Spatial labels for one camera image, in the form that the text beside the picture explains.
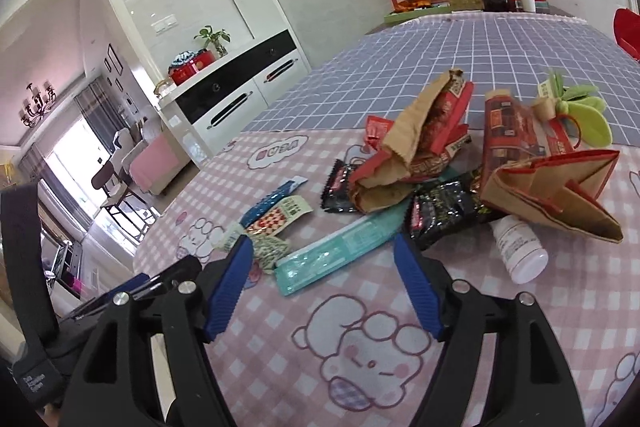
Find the brown chair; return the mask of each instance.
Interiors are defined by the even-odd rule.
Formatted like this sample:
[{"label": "brown chair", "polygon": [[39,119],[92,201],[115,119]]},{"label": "brown chair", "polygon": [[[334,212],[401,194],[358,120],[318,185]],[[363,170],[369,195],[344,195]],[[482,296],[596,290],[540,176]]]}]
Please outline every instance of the brown chair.
[{"label": "brown chair", "polygon": [[[116,184],[111,190],[109,190],[106,185],[110,180],[113,179],[116,180]],[[113,164],[110,161],[106,161],[102,168],[100,168],[96,175],[91,179],[91,185],[95,190],[99,190],[101,188],[107,195],[106,201],[101,204],[100,208],[104,208],[109,213],[109,215],[113,217],[113,220],[118,224],[118,226],[123,229],[124,232],[130,235],[136,242],[139,243],[140,241],[142,241],[142,239],[145,237],[146,232],[148,232],[149,227],[156,222],[156,218],[151,208],[148,206],[148,204],[146,204],[145,200],[143,200],[139,195],[133,192],[133,190],[131,190],[129,186],[116,174],[115,169],[113,168]],[[133,208],[129,201],[127,201],[127,198],[130,197],[136,198],[137,200],[141,201],[150,215],[148,217],[145,217],[144,215],[140,214],[140,212],[143,212],[142,210],[136,210],[135,208]],[[129,210],[136,215],[136,217],[142,222],[141,227],[138,226],[133,221],[133,219],[131,219],[127,215],[127,212],[125,212],[120,207],[121,204],[128,206]],[[122,223],[116,219],[116,216],[124,217],[136,230],[138,230],[138,233],[135,234],[129,232],[129,230],[123,227]]]}]

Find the table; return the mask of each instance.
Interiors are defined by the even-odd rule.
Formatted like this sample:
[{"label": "table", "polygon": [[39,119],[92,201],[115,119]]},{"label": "table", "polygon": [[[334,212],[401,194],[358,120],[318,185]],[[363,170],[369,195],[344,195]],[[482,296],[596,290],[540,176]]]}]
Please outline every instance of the table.
[{"label": "table", "polygon": [[[509,279],[487,226],[446,237],[428,254],[443,261],[452,277],[467,279],[489,295],[512,298],[522,290],[533,293],[568,359],[587,425],[599,425],[640,369],[640,149],[633,146],[639,133],[635,104],[640,103],[640,69],[584,22],[534,14],[489,15],[411,21],[366,37],[313,72],[276,102],[278,107],[263,113],[233,140],[169,206],[138,248],[136,271],[156,274],[175,261],[178,247],[188,247],[204,261],[219,258],[223,254],[214,251],[212,243],[222,230],[295,174],[308,178],[296,193],[314,212],[279,237],[294,249],[304,247],[356,219],[323,212],[319,198],[334,159],[358,154],[367,111],[395,117],[424,83],[463,58],[470,61],[470,67],[463,69],[471,71],[477,90],[504,83],[524,100],[532,92],[524,89],[533,86],[528,82],[544,78],[546,67],[564,64],[568,84],[572,79],[584,83],[582,76],[592,78],[611,100],[620,100],[612,114],[630,118],[617,124],[614,135],[621,156],[600,198],[620,221],[623,243],[611,245],[545,229],[539,235],[550,253],[549,266],[521,286]],[[482,42],[487,36],[485,49]],[[570,39],[577,36],[580,41]],[[498,37],[504,47],[494,46]],[[564,42],[564,48],[552,52],[551,38]],[[448,43],[452,39],[456,45]],[[372,47],[378,55],[370,52]],[[514,57],[525,57],[527,62],[521,64]],[[510,80],[500,76],[507,75],[500,64],[512,69]],[[491,81],[483,86],[483,78]],[[380,86],[383,79],[385,86]],[[342,89],[345,82],[351,89]],[[358,96],[345,100],[352,92]],[[332,97],[337,93],[340,100]],[[344,102],[350,107],[340,105]],[[293,115],[296,103],[305,112],[309,106],[314,110]],[[473,102],[467,118],[475,126],[480,110]],[[276,146],[285,152],[258,160],[261,151]],[[210,226],[203,227],[205,221]],[[188,237],[195,240],[191,246],[185,241]],[[288,298],[280,295],[272,277],[263,275],[257,285],[242,292],[228,330],[207,346],[207,353],[241,427],[405,427],[440,351],[417,325],[387,244]],[[388,340],[391,335],[371,331],[397,334]],[[492,340],[486,337],[483,347],[490,348]],[[356,371],[350,362],[354,353],[389,365],[385,372],[393,376]],[[480,418],[490,365],[491,357],[483,351],[465,425],[475,425]]]}]

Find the blue gripper pad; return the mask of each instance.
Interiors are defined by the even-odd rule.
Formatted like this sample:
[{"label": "blue gripper pad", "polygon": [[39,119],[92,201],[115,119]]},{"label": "blue gripper pad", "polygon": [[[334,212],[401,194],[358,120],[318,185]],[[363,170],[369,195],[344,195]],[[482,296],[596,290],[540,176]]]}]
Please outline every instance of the blue gripper pad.
[{"label": "blue gripper pad", "polygon": [[240,236],[239,241],[238,251],[209,298],[209,316],[204,330],[211,342],[226,330],[254,261],[254,244],[246,236]]},{"label": "blue gripper pad", "polygon": [[394,261],[411,299],[411,304],[418,315],[420,325],[429,331],[435,339],[438,339],[444,329],[440,321],[438,296],[422,268],[418,265],[412,248],[401,233],[396,234],[394,239]]}]

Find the silver screw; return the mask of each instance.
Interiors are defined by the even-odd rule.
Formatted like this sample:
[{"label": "silver screw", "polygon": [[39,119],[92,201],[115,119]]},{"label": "silver screw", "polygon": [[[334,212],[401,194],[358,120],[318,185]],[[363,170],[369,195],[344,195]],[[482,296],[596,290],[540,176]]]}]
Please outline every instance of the silver screw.
[{"label": "silver screw", "polygon": [[178,285],[178,292],[182,295],[189,295],[196,291],[196,283],[193,281],[183,281]]},{"label": "silver screw", "polygon": [[118,292],[113,296],[113,303],[116,306],[124,306],[129,302],[129,294],[126,292]]},{"label": "silver screw", "polygon": [[467,293],[471,289],[471,285],[462,279],[456,279],[451,284],[453,291],[456,293]]},{"label": "silver screw", "polygon": [[536,298],[530,293],[522,292],[520,296],[518,296],[518,300],[525,306],[533,306],[533,303],[536,301]]}]

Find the teal package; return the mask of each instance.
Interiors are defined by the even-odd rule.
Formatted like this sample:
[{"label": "teal package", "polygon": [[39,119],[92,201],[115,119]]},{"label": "teal package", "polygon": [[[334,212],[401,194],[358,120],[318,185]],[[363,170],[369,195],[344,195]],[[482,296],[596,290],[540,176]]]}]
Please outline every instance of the teal package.
[{"label": "teal package", "polygon": [[355,261],[396,235],[408,201],[361,217],[320,241],[292,253],[274,271],[280,293],[292,293]]}]

